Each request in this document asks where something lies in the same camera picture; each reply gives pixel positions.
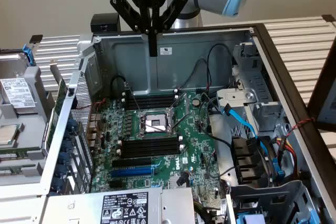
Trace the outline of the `open metal PC case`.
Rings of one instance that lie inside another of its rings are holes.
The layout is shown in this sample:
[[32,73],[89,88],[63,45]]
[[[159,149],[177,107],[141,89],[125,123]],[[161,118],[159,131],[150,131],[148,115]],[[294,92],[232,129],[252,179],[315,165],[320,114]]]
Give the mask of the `open metal PC case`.
[[[259,135],[247,117],[247,106],[244,117],[229,104],[221,114],[216,91],[243,90],[237,80],[237,64],[233,57],[234,46],[243,42],[256,45],[272,90],[286,113],[284,135],[281,138],[265,135],[270,137],[275,157],[286,173],[282,181],[272,181],[270,187],[301,181],[322,224],[336,224],[336,163],[323,142],[315,119],[306,110],[308,98],[300,94],[303,84],[310,78],[297,69],[287,70],[262,25],[171,32],[159,39],[156,57],[149,55],[144,39],[138,35],[93,37],[71,79],[64,80],[68,90],[50,146],[54,162],[50,170],[52,178],[57,177],[55,166],[62,141],[71,140],[74,149],[66,165],[67,177],[62,178],[62,191],[55,192],[49,187],[40,224],[50,197],[93,193],[90,188],[94,161],[86,137],[91,114],[109,100],[136,101],[134,95],[157,93],[174,93],[176,97],[185,92],[205,98],[211,135],[217,142],[217,177],[224,191],[221,206],[216,211],[207,210],[193,199],[195,224],[231,224],[226,196],[233,187],[239,186],[231,153],[232,138],[249,139]],[[127,90],[131,91],[132,97],[121,96],[121,92]],[[78,122],[78,131],[66,129],[68,119]]]

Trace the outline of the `thin metal locking lever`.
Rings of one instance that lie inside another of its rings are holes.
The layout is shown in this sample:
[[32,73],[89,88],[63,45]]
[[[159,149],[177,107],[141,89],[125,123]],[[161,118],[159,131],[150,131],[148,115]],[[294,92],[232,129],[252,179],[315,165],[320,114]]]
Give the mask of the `thin metal locking lever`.
[[141,119],[139,121],[144,133],[171,133],[171,127],[163,119]]
[[172,127],[171,130],[175,130],[187,117],[189,116],[189,113],[182,116]]

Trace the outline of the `silver metal disk bay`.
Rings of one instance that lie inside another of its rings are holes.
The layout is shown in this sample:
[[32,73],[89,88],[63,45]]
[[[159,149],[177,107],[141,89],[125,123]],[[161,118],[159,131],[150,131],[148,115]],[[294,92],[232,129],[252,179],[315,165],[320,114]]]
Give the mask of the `silver metal disk bay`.
[[248,101],[255,100],[247,103],[246,112],[256,133],[259,136],[281,138],[286,132],[286,113],[272,90],[272,83],[256,45],[252,42],[235,45],[233,57],[237,64],[240,87],[248,92]]

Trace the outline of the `silver rear port block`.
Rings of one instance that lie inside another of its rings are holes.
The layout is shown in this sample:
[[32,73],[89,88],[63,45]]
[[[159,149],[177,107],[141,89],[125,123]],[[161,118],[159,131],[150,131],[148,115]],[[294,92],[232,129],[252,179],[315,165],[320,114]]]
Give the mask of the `silver rear port block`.
[[100,131],[102,128],[101,125],[102,125],[101,114],[100,113],[91,114],[86,132],[88,144],[91,149],[93,149],[100,140]]

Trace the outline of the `green Dell motherboard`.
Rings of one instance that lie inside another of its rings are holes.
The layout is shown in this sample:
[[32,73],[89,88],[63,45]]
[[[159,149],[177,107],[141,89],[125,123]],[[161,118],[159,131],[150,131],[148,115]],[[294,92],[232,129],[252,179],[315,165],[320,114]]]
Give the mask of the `green Dell motherboard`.
[[[209,211],[220,208],[224,191],[218,179],[218,166],[215,148],[217,142],[212,138],[211,126],[207,117],[208,106],[205,98],[194,92],[189,97],[189,116],[177,127],[177,135],[181,151],[178,155],[150,157],[152,175],[134,177],[111,177],[112,161],[123,159],[116,155],[121,147],[121,141],[140,140],[135,136],[136,113],[141,110],[126,110],[125,100],[109,100],[96,113],[101,114],[102,128],[100,140],[92,149],[94,172],[91,180],[91,192],[101,193],[115,191],[109,188],[109,181],[121,179],[122,189],[145,189],[161,187],[169,189],[169,178],[179,175],[177,183],[190,188],[193,199]],[[192,105],[193,99],[199,99],[200,105]],[[184,116],[185,108],[182,103],[173,108],[178,121]]]

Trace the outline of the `silver hard disk white label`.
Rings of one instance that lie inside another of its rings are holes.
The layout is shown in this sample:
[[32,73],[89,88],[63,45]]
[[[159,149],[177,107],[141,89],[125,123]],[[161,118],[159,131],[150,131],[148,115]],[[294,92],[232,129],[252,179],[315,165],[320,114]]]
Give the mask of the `silver hard disk white label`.
[[24,53],[0,54],[0,93],[14,109],[33,109],[35,101],[24,74],[29,62]]

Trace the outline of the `grey plastic parts rack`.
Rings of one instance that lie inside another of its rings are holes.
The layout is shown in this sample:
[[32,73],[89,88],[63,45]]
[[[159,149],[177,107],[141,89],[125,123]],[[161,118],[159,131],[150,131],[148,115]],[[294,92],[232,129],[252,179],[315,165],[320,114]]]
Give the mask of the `grey plastic parts rack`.
[[40,75],[41,71],[38,67],[28,67],[24,74],[36,104],[33,109],[14,109],[11,104],[4,103],[0,93],[0,126],[19,125],[13,144],[0,146],[0,153],[42,151],[45,158],[41,160],[0,159],[0,167],[25,167],[23,174],[0,176],[0,186],[37,183],[42,176],[47,156],[45,133],[53,107],[53,99],[45,90]]

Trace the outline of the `blue expansion slot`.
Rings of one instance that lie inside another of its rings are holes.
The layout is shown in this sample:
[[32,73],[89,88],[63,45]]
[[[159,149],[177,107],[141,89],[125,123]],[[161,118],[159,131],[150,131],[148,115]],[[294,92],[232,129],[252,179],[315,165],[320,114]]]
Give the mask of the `blue expansion slot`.
[[154,168],[151,166],[133,167],[127,169],[114,169],[110,172],[111,177],[134,177],[152,175]]

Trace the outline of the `small silver chipset heatsink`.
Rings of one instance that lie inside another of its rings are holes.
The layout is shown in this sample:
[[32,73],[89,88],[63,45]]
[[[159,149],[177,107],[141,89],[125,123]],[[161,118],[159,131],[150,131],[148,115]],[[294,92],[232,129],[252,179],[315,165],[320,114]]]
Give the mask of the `small silver chipset heatsink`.
[[180,176],[179,175],[174,175],[169,178],[169,189],[174,189],[174,188],[179,188],[183,187],[177,183],[179,180]]

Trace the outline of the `silver CPU chip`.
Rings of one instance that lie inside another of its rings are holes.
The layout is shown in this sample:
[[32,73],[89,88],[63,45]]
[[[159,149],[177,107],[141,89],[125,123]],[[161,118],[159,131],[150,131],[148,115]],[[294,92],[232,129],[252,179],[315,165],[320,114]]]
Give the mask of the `silver CPU chip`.
[[0,146],[13,144],[18,128],[18,124],[0,126]]

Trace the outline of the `dark framed screen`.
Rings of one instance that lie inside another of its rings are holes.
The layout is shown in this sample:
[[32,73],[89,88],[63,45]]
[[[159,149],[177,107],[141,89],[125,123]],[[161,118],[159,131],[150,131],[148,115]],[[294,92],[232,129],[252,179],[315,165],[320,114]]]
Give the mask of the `dark framed screen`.
[[336,37],[307,105],[318,129],[336,132]]

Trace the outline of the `dark grey disk bay cage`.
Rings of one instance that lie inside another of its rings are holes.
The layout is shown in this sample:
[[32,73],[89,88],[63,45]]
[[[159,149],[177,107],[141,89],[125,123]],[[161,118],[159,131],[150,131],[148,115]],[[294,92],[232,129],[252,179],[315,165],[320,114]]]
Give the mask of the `dark grey disk bay cage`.
[[231,224],[236,224],[241,214],[262,214],[266,224],[322,224],[306,186],[299,180],[267,188],[235,186],[226,199]]

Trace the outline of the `blue plastic drive block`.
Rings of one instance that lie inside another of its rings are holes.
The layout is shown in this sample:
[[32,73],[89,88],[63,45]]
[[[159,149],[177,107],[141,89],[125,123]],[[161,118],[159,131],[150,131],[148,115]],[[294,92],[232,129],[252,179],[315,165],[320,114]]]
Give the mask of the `blue plastic drive block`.
[[241,214],[236,219],[236,224],[266,224],[262,214]]

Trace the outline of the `silver latch bracket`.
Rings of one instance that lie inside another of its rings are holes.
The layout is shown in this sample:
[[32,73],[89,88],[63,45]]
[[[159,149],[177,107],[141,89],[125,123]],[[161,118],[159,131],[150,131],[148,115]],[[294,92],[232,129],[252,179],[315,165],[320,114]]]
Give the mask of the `silver latch bracket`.
[[257,97],[251,89],[239,90],[236,88],[220,89],[216,91],[218,109],[221,114],[225,113],[227,104],[240,116],[245,116],[245,106],[257,102]]

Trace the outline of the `green graphics card metal bracket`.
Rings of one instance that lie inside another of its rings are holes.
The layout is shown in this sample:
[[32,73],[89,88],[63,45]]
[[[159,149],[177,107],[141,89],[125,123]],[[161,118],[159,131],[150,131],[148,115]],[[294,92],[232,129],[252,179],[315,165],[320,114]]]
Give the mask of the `green graphics card metal bracket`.
[[59,119],[59,115],[62,109],[62,105],[64,103],[66,94],[67,94],[67,85],[60,73],[60,70],[57,66],[57,63],[52,60],[49,64],[50,66],[50,70],[52,75],[54,76],[56,83],[58,84],[58,90],[57,90],[57,95],[56,95],[56,100],[55,100],[55,105],[51,111],[51,116],[48,122],[48,127],[46,130],[46,137],[45,137],[45,150],[48,153],[51,143],[52,143],[52,139],[53,139],[53,135],[55,133],[56,130],[56,126],[58,123],[58,119]]

